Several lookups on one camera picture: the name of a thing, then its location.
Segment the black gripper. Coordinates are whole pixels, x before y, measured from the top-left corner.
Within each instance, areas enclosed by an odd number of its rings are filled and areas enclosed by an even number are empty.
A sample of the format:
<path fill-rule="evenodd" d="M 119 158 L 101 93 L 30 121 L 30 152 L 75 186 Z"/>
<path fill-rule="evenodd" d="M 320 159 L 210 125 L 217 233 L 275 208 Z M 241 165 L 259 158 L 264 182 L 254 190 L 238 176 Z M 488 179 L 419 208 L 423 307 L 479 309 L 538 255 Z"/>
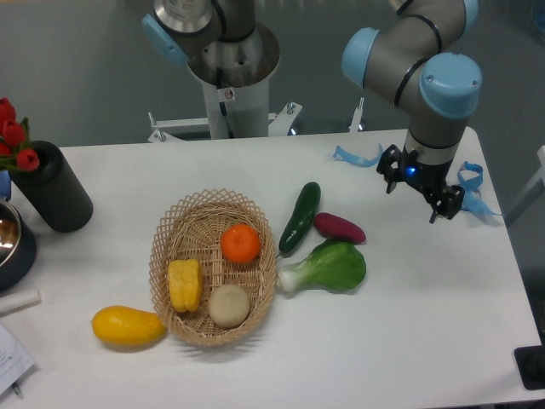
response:
<path fill-rule="evenodd" d="M 376 167 L 387 183 L 386 193 L 390 194 L 399 182 L 404 182 L 418 193 L 433 209 L 429 223 L 439 217 L 453 219 L 462 207 L 464 189 L 459 185 L 448 185 L 446 177 L 452 159 L 442 164 L 424 164 L 420 154 L 400 151 L 395 145 L 386 149 Z"/>

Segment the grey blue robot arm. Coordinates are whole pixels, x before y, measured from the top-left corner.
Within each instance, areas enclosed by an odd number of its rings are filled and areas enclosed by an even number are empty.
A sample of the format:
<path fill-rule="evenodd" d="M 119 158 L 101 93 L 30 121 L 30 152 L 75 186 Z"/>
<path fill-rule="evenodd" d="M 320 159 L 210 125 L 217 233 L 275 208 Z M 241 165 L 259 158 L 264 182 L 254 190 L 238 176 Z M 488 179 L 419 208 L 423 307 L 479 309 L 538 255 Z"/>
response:
<path fill-rule="evenodd" d="M 476 20 L 475 1 L 397 1 L 398 23 L 386 32 L 357 31 L 341 58 L 354 84 L 410 116 L 402 147 L 390 147 L 377 170 L 389 188 L 418 191 L 433 215 L 453 218 L 465 190 L 446 176 L 482 75 L 465 55 L 448 51 Z M 153 48 L 185 66 L 202 84 L 215 139 L 269 136 L 269 81 L 279 63 L 274 34 L 255 19 L 251 1 L 156 1 L 142 21 Z"/>

